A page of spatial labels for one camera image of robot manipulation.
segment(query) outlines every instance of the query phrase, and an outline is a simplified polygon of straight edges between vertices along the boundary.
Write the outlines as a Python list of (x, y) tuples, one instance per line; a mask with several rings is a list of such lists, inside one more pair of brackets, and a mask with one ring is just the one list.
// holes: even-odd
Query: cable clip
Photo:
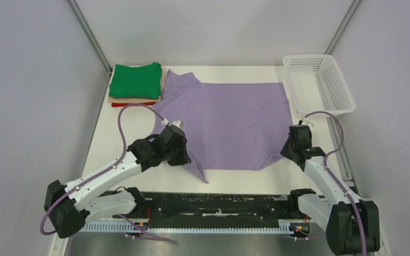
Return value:
[(315, 125), (311, 123), (305, 116), (301, 119), (301, 124), (308, 125), (310, 127), (314, 127)]
[(175, 125), (178, 128), (182, 128), (182, 121), (181, 120), (175, 120), (171, 123), (171, 125)]

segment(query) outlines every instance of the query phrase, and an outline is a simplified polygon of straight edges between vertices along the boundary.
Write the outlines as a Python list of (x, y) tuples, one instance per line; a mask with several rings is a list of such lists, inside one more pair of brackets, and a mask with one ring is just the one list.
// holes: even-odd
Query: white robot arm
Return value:
[(64, 185), (58, 180), (48, 185), (44, 209), (60, 238), (77, 233), (90, 221), (143, 209), (145, 199), (137, 188), (100, 196), (122, 180), (162, 161), (172, 166), (191, 162), (185, 133), (178, 122), (167, 125), (160, 134), (134, 141), (126, 151), (120, 161), (117, 158), (86, 177)]
[(333, 174), (329, 166), (324, 166), (326, 155), (321, 148), (312, 147), (312, 133), (307, 125), (290, 126), (281, 155), (294, 161), (323, 193), (324, 198), (321, 198), (312, 189), (297, 189), (290, 192), (288, 199), (292, 211), (308, 215), (326, 231), (329, 248), (335, 255), (361, 252), (361, 225), (366, 251), (380, 249), (378, 207), (373, 201), (362, 200)]

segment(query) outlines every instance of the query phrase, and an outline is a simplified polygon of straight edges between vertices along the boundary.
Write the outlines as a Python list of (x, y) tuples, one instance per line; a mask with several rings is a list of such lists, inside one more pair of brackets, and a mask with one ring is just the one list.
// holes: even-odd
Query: white tabletop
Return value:
[[(297, 124), (291, 94), (288, 90), (283, 66), (164, 66), (176, 74), (193, 72), (204, 83), (272, 83), (283, 82), (290, 101), (293, 123)], [(311, 95), (319, 97), (318, 89)], [(85, 163), (83, 176), (109, 163), (122, 153), (122, 141), (117, 128), (117, 115), (121, 108), (113, 108), (107, 100), (98, 119), (92, 144)], [(324, 117), (309, 118), (313, 145), (325, 152), (334, 149), (329, 127)], [(127, 144), (148, 136), (155, 124), (155, 115), (142, 107), (127, 108), (122, 114), (122, 127)], [(340, 177), (337, 159), (330, 158), (334, 173)], [(142, 174), (122, 180), (118, 186), (138, 187), (140, 191), (176, 193), (226, 193), (226, 194), (289, 194), (292, 189), (312, 188), (320, 193), (315, 183), (288, 159), (282, 159), (260, 171), (205, 170), (209, 183), (204, 183), (181, 166), (162, 163)]]

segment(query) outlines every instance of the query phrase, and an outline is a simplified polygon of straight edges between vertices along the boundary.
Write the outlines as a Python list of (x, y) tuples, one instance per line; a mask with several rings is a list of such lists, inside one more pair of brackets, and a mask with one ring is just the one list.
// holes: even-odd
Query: gray wall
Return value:
[(351, 0), (77, 0), (111, 65), (272, 65), (323, 53)]
[(340, 120), (393, 255), (410, 255), (410, 1), (364, 1), (333, 53), (356, 102)]
[(66, 1), (0, 1), (0, 256), (47, 254), (46, 187), (80, 175), (105, 82)]

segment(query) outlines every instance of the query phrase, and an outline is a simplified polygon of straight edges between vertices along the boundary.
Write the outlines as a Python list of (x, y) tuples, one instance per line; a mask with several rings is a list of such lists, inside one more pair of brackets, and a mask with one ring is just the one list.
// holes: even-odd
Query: colored wire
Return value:
[[(158, 112), (156, 112), (154, 109), (152, 109), (152, 108), (150, 108), (150, 107), (148, 107), (148, 106), (146, 106), (146, 105), (144, 105), (144, 104), (133, 103), (133, 104), (124, 106), (124, 107), (120, 110), (119, 116), (118, 116), (118, 118), (117, 118), (117, 125), (119, 126), (119, 132), (120, 132), (120, 136), (122, 137), (122, 142), (123, 142), (123, 152), (122, 152), (122, 155), (118, 158), (117, 161), (115, 161), (115, 163), (114, 163), (113, 165), (117, 165), (118, 163), (120, 163), (121, 160), (125, 157), (125, 155), (126, 155), (126, 153), (127, 153), (127, 151), (126, 151), (126, 149), (127, 149), (127, 141), (125, 140), (125, 135), (123, 134), (121, 118), (122, 118), (122, 113), (123, 113), (123, 111), (124, 111), (125, 109), (127, 109), (127, 108), (129, 108), (129, 107), (134, 107), (134, 106), (140, 106), (140, 107), (147, 108), (147, 109), (151, 110), (153, 113), (155, 113), (156, 116), (158, 116), (159, 118), (161, 118), (162, 120), (164, 120), (164, 118), (163, 118)], [(99, 177), (99, 176), (105, 174), (106, 172), (108, 172), (108, 171), (110, 171), (110, 170), (112, 170), (112, 169), (113, 169), (113, 168), (112, 168), (112, 165), (111, 165), (111, 166), (109, 166), (108, 168), (102, 170), (101, 172), (98, 172), (97, 174), (95, 174), (95, 175), (89, 177), (88, 179), (84, 180), (84, 181), (81, 182), (79, 185), (77, 185), (77, 187), (79, 187), (79, 188), (83, 187), (84, 185), (86, 185), (86, 184), (89, 183), (90, 181), (96, 179), (97, 177)], [(45, 215), (43, 215), (42, 221), (41, 221), (41, 223), (40, 223), (40, 233), (42, 233), (42, 235), (49, 236), (49, 235), (52, 235), (52, 234), (56, 233), (55, 230), (53, 230), (53, 231), (45, 231), (45, 229), (44, 229), (45, 222), (46, 222), (47, 218), (49, 217), (49, 215), (51, 214), (51, 212), (54, 210), (54, 208), (55, 208), (60, 202), (62, 202), (62, 200), (64, 200), (65, 198), (67, 198), (69, 195), (71, 195), (71, 194), (72, 194), (73, 192), (75, 192), (75, 191), (76, 191), (75, 188), (73, 188), (73, 189), (67, 191), (65, 194), (63, 194), (61, 197), (59, 197), (59, 199), (57, 199), (57, 200), (48, 208), (48, 210), (46, 211)]]
[(150, 207), (148, 207), (145, 211), (147, 212), (147, 215), (148, 215), (148, 222), (147, 222), (147, 224), (148, 224), (148, 227), (150, 227), (150, 219), (151, 219), (151, 216), (150, 216), (150, 215), (152, 215), (151, 210), (150, 210)]
[(312, 225), (309, 225), (309, 232), (308, 233), (304, 232), (303, 229), (299, 229), (298, 232), (303, 234), (303, 235), (309, 236), (310, 233), (312, 233)]
[(281, 237), (282, 238), (294, 239), (295, 241), (308, 241), (308, 240), (320, 239), (320, 238), (323, 238), (326, 235), (326, 233), (322, 233), (320, 235), (310, 236), (311, 231), (312, 231), (312, 225), (310, 225), (310, 227), (309, 227), (309, 233), (308, 234), (305, 233), (305, 232), (302, 232), (302, 230), (300, 230), (300, 229), (298, 230), (298, 232), (300, 232), (303, 235), (306, 235), (307, 237), (292, 237), (290, 235), (281, 236)]
[(351, 206), (353, 207), (354, 213), (356, 215), (356, 220), (358, 221), (359, 234), (360, 234), (360, 237), (361, 237), (362, 256), (366, 256), (367, 255), (367, 247), (366, 247), (366, 241), (365, 241), (364, 225), (362, 224), (362, 218), (360, 216), (358, 207), (356, 206), (356, 203), (354, 202), (354, 199), (348, 193), (348, 190), (343, 186), (343, 184), (339, 181), (339, 179), (335, 176), (335, 174), (331, 171), (331, 169), (327, 165), (327, 161), (328, 161), (329, 156), (331, 154), (334, 154), (337, 151), (339, 151), (343, 146), (344, 134), (343, 134), (342, 124), (337, 119), (337, 117), (335, 117), (333, 114), (331, 114), (329, 112), (326, 112), (326, 111), (315, 111), (315, 112), (312, 112), (312, 113), (309, 113), (309, 114), (305, 115), (304, 117), (307, 118), (307, 117), (309, 117), (311, 115), (315, 115), (315, 114), (325, 114), (325, 115), (330, 116), (337, 123), (337, 126), (340, 129), (340, 137), (341, 137), (340, 138), (340, 144), (338, 145), (338, 147), (336, 149), (328, 152), (325, 155), (325, 159), (323, 160), (323, 164), (325, 165), (326, 171), (333, 178), (333, 180), (337, 183), (337, 185), (340, 187), (340, 189), (346, 194), (348, 200), (351, 202)]
[(160, 237), (160, 236), (155, 236), (153, 234), (150, 234), (149, 232), (146, 232), (142, 228), (138, 227), (136, 224), (134, 224), (131, 220), (129, 220), (127, 217), (125, 217), (123, 214), (118, 215), (120, 218), (126, 220), (129, 224), (131, 224), (134, 229), (137, 231), (141, 232), (144, 235), (151, 236), (151, 237), (135, 237), (135, 239), (144, 239), (144, 240), (156, 240), (156, 241), (170, 241), (168, 238)]

